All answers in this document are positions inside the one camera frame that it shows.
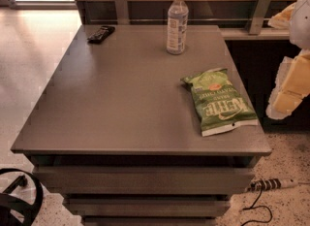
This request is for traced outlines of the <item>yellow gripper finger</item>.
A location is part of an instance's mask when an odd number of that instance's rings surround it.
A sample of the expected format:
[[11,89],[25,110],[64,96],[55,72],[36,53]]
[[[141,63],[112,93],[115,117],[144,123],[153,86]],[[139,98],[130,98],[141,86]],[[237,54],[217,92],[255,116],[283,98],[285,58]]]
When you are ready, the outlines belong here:
[[271,119],[284,119],[291,115],[309,94],[310,51],[303,49],[295,58],[284,57],[265,112]]
[[288,29],[295,3],[286,7],[283,11],[273,16],[267,23],[268,26],[276,29]]

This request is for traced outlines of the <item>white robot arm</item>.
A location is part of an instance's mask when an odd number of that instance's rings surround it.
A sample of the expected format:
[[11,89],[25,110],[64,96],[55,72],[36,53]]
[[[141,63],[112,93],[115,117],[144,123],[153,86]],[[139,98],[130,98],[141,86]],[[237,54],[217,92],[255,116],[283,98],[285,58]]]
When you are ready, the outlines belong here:
[[288,29],[290,43],[300,48],[294,58],[283,58],[268,99],[267,116],[279,120],[291,115],[310,94],[310,0],[297,0],[273,16],[268,25]]

